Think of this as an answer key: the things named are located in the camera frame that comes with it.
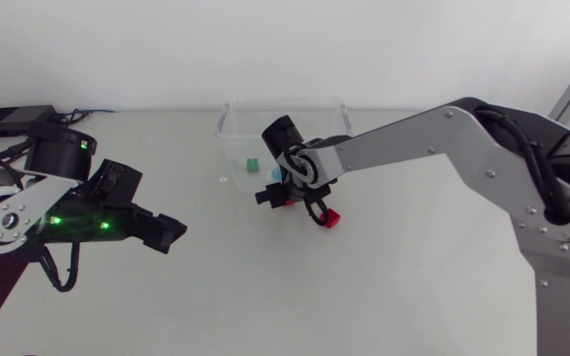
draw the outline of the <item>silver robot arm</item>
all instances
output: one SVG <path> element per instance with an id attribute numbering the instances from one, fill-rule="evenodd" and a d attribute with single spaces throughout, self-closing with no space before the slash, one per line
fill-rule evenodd
<path id="1" fill-rule="evenodd" d="M 318 224 L 329 222 L 323 197 L 340 175 L 445 154 L 468 187 L 512 217 L 536 275 L 538 355 L 570 355 L 570 129 L 465 98 L 359 136 L 309 142 L 284 117 L 263 139 L 283 180 L 257 202 L 304 201 Z"/>

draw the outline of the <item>white wall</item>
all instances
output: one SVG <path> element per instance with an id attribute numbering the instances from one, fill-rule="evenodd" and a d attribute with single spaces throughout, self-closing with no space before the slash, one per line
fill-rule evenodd
<path id="1" fill-rule="evenodd" d="M 472 95 L 547 114 L 569 81 L 570 0 L 0 1 L 0 106 Z"/>

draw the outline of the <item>green block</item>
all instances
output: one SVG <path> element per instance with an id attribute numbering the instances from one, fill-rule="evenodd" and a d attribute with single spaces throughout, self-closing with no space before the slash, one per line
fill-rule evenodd
<path id="1" fill-rule="evenodd" d="M 258 172 L 258 158 L 248 158 L 245 162 L 245 170 L 247 173 Z"/>

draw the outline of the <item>blue object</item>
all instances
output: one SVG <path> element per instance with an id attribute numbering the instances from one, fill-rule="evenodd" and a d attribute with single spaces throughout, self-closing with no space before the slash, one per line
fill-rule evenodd
<path id="1" fill-rule="evenodd" d="M 276 166 L 276 168 L 272 169 L 272 179 L 280 182 L 283 179 L 283 174 L 281 173 L 281 167 Z"/>

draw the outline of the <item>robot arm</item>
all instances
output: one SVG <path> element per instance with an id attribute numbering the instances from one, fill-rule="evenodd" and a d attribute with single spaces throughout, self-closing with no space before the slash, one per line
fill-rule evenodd
<path id="1" fill-rule="evenodd" d="M 76 281 L 80 242 L 117 241 L 129 236 L 167 253 L 186 231 L 181 222 L 132 203 L 142 174 L 105 160 L 88 180 L 96 140 L 84 133 L 34 123 L 29 139 L 0 152 L 0 254 L 12 252 L 40 262 L 61 292 Z M 13 170 L 3 159 L 28 149 L 24 170 Z M 61 285 L 48 243 L 72 243 L 71 268 Z"/>
<path id="2" fill-rule="evenodd" d="M 446 154 L 468 187 L 508 212 L 536 271 L 538 354 L 570 354 L 570 130 L 538 115 L 466 98 L 356 137 L 303 142 L 283 117 L 264 133 L 280 183 L 257 193 L 273 208 L 304 201 L 327 224 L 323 197 L 344 173 Z M 311 209 L 317 204 L 322 215 Z"/>

